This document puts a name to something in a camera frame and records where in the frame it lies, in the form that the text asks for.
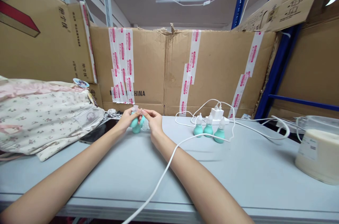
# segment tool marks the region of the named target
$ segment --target white power adapter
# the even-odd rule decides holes
[[[221,106],[215,106],[211,109],[211,114],[213,116],[213,122],[212,125],[219,125],[222,117],[224,116],[224,111],[221,109]],[[225,118],[226,125],[230,123],[229,119]]]

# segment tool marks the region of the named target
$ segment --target cardboard box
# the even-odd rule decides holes
[[[299,34],[278,95],[339,106],[339,0],[315,0]],[[270,115],[292,119],[320,115],[339,118],[339,112],[275,100]]]
[[[0,73],[7,78],[96,83],[86,5],[0,0]]]
[[[132,30],[135,103],[163,114],[166,35],[137,28]],[[103,108],[124,111],[132,105],[112,101],[113,63],[108,28],[90,27],[90,32]]]
[[[247,80],[236,117],[254,112],[263,87],[275,33],[262,34],[253,75]],[[187,111],[194,113],[209,99],[232,104],[240,76],[246,69],[254,35],[254,32],[201,31],[195,80],[189,86]],[[183,75],[185,64],[190,61],[191,39],[192,31],[177,31],[168,38],[165,115],[175,115],[180,111]],[[200,112],[207,116],[215,105],[216,101],[211,101]],[[222,109],[227,117],[230,108],[223,104]]]
[[[306,21],[314,0],[269,0],[233,31],[280,31]]]

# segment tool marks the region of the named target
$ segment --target round sticker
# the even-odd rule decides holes
[[[76,83],[78,86],[82,87],[82,88],[87,88],[89,87],[89,84],[86,81],[74,78],[73,79],[74,83]]]

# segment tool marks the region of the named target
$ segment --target white nozzle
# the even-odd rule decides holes
[[[222,117],[219,123],[219,129],[224,129],[226,125],[226,119],[225,117]]]
[[[200,113],[200,115],[198,115],[198,118],[196,120],[196,124],[202,124],[202,115]]]
[[[209,125],[212,125],[213,122],[213,116],[212,113],[209,113],[209,116],[207,117],[206,123]]]
[[[134,112],[137,111],[138,108],[139,108],[139,105],[134,105],[134,106],[133,106],[133,111],[134,111]]]

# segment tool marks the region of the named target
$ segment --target black object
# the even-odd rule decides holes
[[[93,142],[102,137],[106,132],[112,129],[119,120],[109,119],[105,123],[96,127],[93,131],[79,139],[79,142],[91,145]]]

